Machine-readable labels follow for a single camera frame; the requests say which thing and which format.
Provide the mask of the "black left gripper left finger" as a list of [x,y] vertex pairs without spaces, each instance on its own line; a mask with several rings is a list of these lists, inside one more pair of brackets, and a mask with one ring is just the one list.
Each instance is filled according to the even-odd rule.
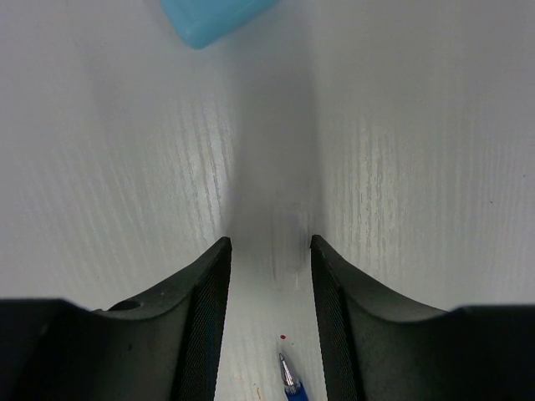
[[61,299],[1,302],[4,400],[211,400],[232,245],[107,310]]

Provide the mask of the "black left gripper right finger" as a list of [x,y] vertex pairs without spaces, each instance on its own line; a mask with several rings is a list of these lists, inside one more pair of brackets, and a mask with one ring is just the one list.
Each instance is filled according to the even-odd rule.
[[534,308],[443,311],[310,243],[313,295],[331,400],[531,400]]

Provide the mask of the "blue gel pen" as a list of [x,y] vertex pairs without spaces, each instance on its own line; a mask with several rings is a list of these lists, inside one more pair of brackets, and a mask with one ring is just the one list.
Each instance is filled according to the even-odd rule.
[[278,354],[278,363],[287,401],[308,401],[302,381],[282,353]]

